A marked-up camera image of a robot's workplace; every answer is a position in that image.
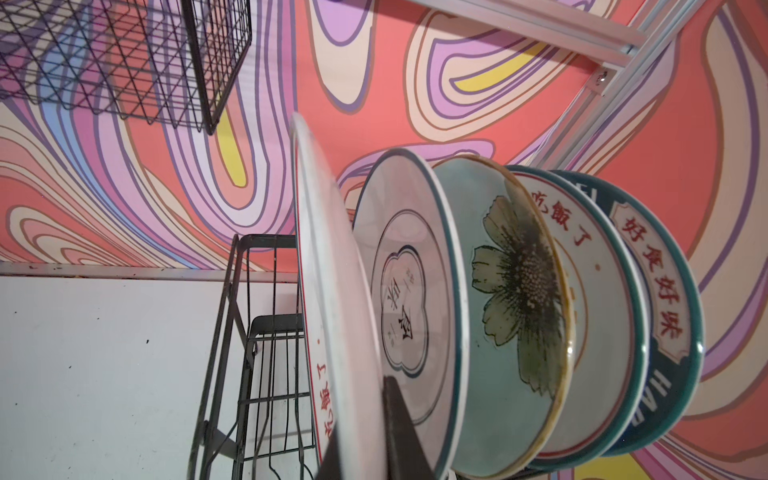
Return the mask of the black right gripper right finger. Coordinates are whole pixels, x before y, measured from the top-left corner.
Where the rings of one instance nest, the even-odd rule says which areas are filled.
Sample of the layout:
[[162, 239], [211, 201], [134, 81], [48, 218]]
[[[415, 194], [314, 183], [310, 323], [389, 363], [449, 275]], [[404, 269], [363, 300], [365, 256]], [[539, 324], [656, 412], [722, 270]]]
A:
[[387, 479], [433, 480], [435, 478], [411, 421], [397, 380], [383, 379], [383, 406]]

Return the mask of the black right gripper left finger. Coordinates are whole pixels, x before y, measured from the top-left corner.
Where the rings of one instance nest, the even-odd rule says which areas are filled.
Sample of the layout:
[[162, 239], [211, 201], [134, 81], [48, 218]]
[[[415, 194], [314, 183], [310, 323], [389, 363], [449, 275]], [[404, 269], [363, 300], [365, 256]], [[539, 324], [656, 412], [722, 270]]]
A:
[[315, 475], [316, 480], [341, 480], [340, 455], [337, 439], [337, 428], [335, 428], [328, 440], [328, 445], [319, 465], [319, 470]]

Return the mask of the small orange sunburst plate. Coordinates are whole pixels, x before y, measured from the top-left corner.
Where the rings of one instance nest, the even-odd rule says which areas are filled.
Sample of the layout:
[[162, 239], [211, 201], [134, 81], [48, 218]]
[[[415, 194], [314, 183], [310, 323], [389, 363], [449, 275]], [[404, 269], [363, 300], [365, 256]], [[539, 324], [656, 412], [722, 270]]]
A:
[[382, 373], [367, 280], [338, 184], [300, 114], [292, 118], [300, 279], [318, 459], [343, 479], [387, 476]]

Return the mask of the light blue flower plate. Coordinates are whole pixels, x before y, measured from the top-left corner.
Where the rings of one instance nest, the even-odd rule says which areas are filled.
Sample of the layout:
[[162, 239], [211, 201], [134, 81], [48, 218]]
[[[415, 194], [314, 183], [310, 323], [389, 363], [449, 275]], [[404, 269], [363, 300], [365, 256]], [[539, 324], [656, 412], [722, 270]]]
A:
[[465, 262], [469, 381], [453, 470], [504, 479], [543, 449], [574, 369], [574, 312], [555, 241], [528, 190], [475, 155], [436, 165]]

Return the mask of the large orange sunburst plate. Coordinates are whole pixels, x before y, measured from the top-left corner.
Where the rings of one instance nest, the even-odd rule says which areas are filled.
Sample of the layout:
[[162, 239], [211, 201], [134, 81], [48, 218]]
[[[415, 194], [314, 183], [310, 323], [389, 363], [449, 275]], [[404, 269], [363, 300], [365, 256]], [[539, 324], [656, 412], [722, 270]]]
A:
[[553, 237], [576, 323], [575, 365], [554, 432], [530, 463], [554, 472], [589, 462], [622, 436], [649, 363], [649, 319], [639, 273], [607, 215], [575, 184], [511, 166]]

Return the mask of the white plate green quatrefoil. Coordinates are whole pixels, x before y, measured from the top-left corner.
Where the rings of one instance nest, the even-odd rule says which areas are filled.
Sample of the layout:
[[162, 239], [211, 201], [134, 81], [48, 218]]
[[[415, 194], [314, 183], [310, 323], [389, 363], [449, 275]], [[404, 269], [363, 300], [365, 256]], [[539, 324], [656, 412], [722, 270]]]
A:
[[435, 479], [448, 474], [466, 407], [469, 313], [457, 226], [433, 168], [397, 148], [373, 165], [352, 223], [381, 365], [398, 383]]

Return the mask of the green rim lettered plate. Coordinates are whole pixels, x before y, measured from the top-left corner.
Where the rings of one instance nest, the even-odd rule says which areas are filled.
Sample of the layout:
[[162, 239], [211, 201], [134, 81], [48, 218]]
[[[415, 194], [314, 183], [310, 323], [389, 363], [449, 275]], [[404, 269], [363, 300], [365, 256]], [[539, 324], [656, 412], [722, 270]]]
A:
[[649, 365], [639, 404], [608, 457], [654, 443], [691, 403], [705, 357], [705, 320], [689, 264], [673, 235], [640, 200], [595, 176], [558, 170], [611, 220], [637, 265], [650, 318]]

